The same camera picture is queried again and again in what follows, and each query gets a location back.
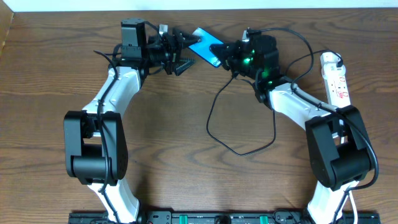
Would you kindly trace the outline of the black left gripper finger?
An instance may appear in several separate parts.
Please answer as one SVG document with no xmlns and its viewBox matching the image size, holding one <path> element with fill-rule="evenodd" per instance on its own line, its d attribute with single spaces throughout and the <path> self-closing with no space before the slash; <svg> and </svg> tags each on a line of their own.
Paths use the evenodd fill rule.
<svg viewBox="0 0 398 224">
<path fill-rule="evenodd" d="M 181 58 L 178 62 L 174 64 L 174 74 L 180 76 L 184 71 L 195 64 L 195 59 L 193 58 Z"/>
<path fill-rule="evenodd" d="M 189 34 L 177 28 L 174 28 L 174 38 L 181 47 L 189 47 L 201 41 L 199 36 Z"/>
</svg>

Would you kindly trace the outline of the blue Galaxy smartphone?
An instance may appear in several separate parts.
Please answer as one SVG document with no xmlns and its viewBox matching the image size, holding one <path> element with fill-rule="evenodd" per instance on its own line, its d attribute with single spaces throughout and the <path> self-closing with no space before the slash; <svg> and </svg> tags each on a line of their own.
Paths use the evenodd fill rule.
<svg viewBox="0 0 398 224">
<path fill-rule="evenodd" d="M 210 46 L 212 44 L 223 44 L 222 41 L 200 27 L 193 32 L 193 35 L 199 37 L 200 41 L 189 46 L 188 48 L 204 61 L 208 62 L 213 67 L 218 68 L 221 65 L 221 62 L 212 53 Z"/>
</svg>

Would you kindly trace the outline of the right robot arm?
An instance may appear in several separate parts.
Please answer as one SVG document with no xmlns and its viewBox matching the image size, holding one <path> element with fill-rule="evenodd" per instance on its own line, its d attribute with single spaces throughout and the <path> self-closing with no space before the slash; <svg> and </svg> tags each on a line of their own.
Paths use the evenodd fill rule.
<svg viewBox="0 0 398 224">
<path fill-rule="evenodd" d="M 337 223 L 353 191 L 366 188 L 363 179 L 367 173 L 379 172 L 361 113 L 349 99 L 342 56 L 328 49 L 320 52 L 327 95 L 327 100 L 321 101 L 280 72 L 272 36 L 250 32 L 234 43 L 211 44 L 210 52 L 234 77 L 252 79 L 259 102 L 304 129 L 310 165 L 317 178 L 307 205 L 308 221 Z"/>
</svg>

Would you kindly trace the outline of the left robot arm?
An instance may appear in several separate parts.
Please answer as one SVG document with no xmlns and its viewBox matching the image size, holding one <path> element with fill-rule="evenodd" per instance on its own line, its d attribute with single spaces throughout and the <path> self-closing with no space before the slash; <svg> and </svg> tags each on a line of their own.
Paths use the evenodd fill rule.
<svg viewBox="0 0 398 224">
<path fill-rule="evenodd" d="M 69 223 L 147 223 L 147 214 L 125 179 L 128 149 L 123 116 L 143 86 L 150 69 L 180 75 L 193 61 L 181 58 L 198 36 L 161 27 L 146 36 L 145 27 L 123 27 L 122 42 L 111 53 L 108 77 L 97 95 L 80 111 L 68 111 L 63 120 L 67 174 L 96 193 L 104 212 L 72 212 Z"/>
</svg>

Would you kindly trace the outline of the white USB charger plug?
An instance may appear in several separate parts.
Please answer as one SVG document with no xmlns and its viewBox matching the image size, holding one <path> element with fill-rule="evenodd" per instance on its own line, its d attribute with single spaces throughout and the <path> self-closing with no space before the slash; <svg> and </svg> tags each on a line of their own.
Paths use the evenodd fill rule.
<svg viewBox="0 0 398 224">
<path fill-rule="evenodd" d="M 325 51 L 320 56 L 321 66 L 325 68 L 327 65 L 334 65 L 336 68 L 341 68 L 343 66 L 343 59 L 340 54 Z"/>
</svg>

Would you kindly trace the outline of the white power strip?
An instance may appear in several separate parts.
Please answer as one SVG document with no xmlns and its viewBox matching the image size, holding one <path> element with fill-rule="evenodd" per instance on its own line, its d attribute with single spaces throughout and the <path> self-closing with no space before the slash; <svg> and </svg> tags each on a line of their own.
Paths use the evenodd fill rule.
<svg viewBox="0 0 398 224">
<path fill-rule="evenodd" d="M 328 103 L 339 108 L 351 104 L 345 73 L 345 66 L 322 68 Z"/>
</svg>

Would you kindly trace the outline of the brown cardboard panel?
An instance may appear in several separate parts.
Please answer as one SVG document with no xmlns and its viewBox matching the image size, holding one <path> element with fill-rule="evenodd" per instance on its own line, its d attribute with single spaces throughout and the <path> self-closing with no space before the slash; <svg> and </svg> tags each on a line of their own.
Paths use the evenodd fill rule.
<svg viewBox="0 0 398 224">
<path fill-rule="evenodd" d="M 14 12 L 9 8 L 9 6 L 1 0 L 0 3 L 0 51 L 4 49 L 6 44 L 6 39 L 9 35 L 11 24 L 14 18 Z"/>
</svg>

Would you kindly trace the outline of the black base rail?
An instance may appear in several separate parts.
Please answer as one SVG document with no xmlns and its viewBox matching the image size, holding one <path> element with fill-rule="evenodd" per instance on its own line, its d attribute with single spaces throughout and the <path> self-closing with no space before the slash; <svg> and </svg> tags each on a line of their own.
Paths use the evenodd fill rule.
<svg viewBox="0 0 398 224">
<path fill-rule="evenodd" d="M 107 212 L 70 213 L 69 224 L 116 223 Z M 272 223 L 315 223 L 309 215 L 301 212 L 279 210 L 273 213 L 176 213 L 170 211 L 149 211 L 138 216 L 137 222 L 146 224 L 272 224 Z M 336 223 L 354 223 L 353 213 L 343 213 Z M 378 213 L 359 213 L 359 224 L 380 224 Z"/>
</svg>

